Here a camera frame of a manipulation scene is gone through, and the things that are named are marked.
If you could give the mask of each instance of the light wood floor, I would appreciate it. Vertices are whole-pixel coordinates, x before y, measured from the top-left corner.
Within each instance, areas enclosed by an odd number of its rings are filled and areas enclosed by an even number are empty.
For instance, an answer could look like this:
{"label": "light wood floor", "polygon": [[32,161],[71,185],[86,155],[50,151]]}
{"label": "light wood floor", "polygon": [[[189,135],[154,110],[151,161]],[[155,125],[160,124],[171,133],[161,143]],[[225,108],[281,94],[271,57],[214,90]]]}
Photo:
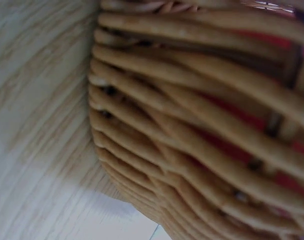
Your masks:
{"label": "light wood floor", "polygon": [[121,198],[94,154],[85,74],[98,5],[0,0],[0,240],[149,240],[156,230],[109,197]]}

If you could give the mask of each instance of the woven basket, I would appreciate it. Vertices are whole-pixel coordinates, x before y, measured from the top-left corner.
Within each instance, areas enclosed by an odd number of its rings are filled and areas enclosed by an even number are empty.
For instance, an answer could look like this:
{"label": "woven basket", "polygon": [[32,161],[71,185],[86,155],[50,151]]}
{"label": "woven basket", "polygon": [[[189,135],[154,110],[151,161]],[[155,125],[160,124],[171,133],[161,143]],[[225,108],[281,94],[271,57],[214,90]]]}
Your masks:
{"label": "woven basket", "polygon": [[103,167],[174,240],[304,239],[304,0],[182,2],[101,2]]}

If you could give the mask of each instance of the wood grain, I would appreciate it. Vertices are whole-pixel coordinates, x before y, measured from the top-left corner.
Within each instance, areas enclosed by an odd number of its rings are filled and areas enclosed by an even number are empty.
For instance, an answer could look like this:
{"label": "wood grain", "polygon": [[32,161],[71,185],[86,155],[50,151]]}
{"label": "wood grain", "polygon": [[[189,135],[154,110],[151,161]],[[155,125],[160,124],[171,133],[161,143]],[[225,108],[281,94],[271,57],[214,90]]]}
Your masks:
{"label": "wood grain", "polygon": [[86,72],[98,6],[0,0],[0,240],[148,240],[157,226],[110,198],[122,197],[94,153]]}

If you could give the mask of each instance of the rattan weave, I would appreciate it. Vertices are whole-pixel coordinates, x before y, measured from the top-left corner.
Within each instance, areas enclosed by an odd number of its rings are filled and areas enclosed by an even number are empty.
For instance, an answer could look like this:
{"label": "rattan weave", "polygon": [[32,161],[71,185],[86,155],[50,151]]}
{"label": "rattan weave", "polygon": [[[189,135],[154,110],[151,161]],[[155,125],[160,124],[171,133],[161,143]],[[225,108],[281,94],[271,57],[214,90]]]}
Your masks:
{"label": "rattan weave", "polygon": [[101,1],[95,149],[174,240],[304,237],[304,0],[270,2]]}

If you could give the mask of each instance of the red fabric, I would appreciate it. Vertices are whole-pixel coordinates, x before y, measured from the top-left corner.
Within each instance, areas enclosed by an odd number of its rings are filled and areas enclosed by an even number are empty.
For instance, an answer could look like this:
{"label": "red fabric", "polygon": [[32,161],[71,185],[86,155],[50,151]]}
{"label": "red fabric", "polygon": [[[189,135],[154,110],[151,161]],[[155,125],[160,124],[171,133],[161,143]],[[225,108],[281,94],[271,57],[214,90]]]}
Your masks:
{"label": "red fabric", "polygon": [[[247,35],[249,37],[253,37],[256,39],[260,39],[262,41],[269,42],[271,44],[280,46],[285,49],[288,49],[291,46],[290,41],[279,38],[279,37],[269,36],[269,35],[260,34],[260,33],[244,32],[244,31],[242,31],[240,33]],[[261,119],[258,119],[245,112],[242,112],[241,110],[237,109],[235,106],[233,106],[229,103],[226,103],[220,99],[217,99],[215,97],[210,97],[207,95],[204,97],[207,98],[208,100],[210,100],[211,102],[215,103],[216,105],[220,106],[221,108],[225,109],[226,111],[230,112],[231,114],[237,116],[240,120],[244,121],[245,124],[251,125],[252,127],[256,128],[260,131],[264,130],[266,123],[264,123],[264,121],[262,121]],[[235,160],[238,160],[238,161],[241,161],[241,162],[247,164],[253,158],[253,156],[251,156],[249,153],[243,151],[239,147],[237,147],[225,140],[222,140],[222,139],[215,137],[213,135],[210,135],[208,133],[202,133],[202,136],[207,141],[211,142],[214,146],[221,149],[225,154],[229,155],[230,157],[232,157]],[[292,147],[295,151],[298,151],[298,152],[301,152],[304,154],[304,146],[299,145],[297,142],[295,142],[295,143],[293,143]],[[289,188],[293,191],[296,191],[296,192],[304,195],[304,188],[301,187],[290,176],[279,172],[275,176],[274,179],[275,179],[275,182],[278,183],[279,185],[284,186],[286,188]]]}

